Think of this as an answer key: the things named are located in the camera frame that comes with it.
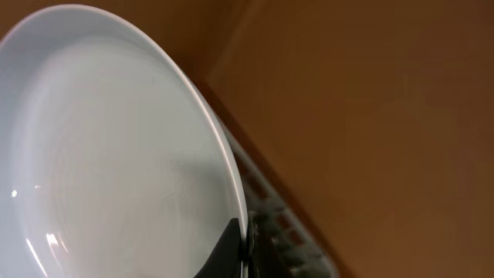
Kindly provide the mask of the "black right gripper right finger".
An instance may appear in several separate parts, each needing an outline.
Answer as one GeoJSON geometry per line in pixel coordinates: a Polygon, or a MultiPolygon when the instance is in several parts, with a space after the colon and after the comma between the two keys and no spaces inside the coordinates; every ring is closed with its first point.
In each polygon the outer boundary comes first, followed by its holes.
{"type": "Polygon", "coordinates": [[[286,267],[272,242],[264,215],[249,217],[248,244],[248,278],[286,277],[286,267]]]}

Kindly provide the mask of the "light blue plate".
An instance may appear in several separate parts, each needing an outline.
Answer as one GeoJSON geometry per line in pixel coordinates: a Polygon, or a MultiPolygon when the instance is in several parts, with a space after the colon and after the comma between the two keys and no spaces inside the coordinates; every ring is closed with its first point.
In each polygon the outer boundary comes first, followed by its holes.
{"type": "Polygon", "coordinates": [[[232,219],[225,133],[144,32],[55,5],[2,39],[3,277],[193,277],[232,219]]]}

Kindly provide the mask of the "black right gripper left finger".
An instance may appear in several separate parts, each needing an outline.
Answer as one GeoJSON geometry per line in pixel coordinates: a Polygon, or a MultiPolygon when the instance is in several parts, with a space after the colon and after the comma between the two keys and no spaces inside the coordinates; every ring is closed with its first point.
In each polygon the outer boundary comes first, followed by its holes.
{"type": "Polygon", "coordinates": [[[242,238],[239,220],[230,219],[215,248],[195,278],[239,278],[242,238]]]}

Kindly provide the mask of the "grey dishwasher rack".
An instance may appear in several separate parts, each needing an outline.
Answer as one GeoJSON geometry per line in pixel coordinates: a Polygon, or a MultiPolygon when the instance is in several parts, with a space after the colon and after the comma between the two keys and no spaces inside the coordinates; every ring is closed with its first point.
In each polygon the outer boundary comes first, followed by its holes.
{"type": "MultiPolygon", "coordinates": [[[[239,168],[248,217],[264,215],[286,277],[340,278],[340,271],[290,206],[274,189],[232,132],[221,124],[239,168]]],[[[243,276],[248,277],[248,262],[243,276]]]]}

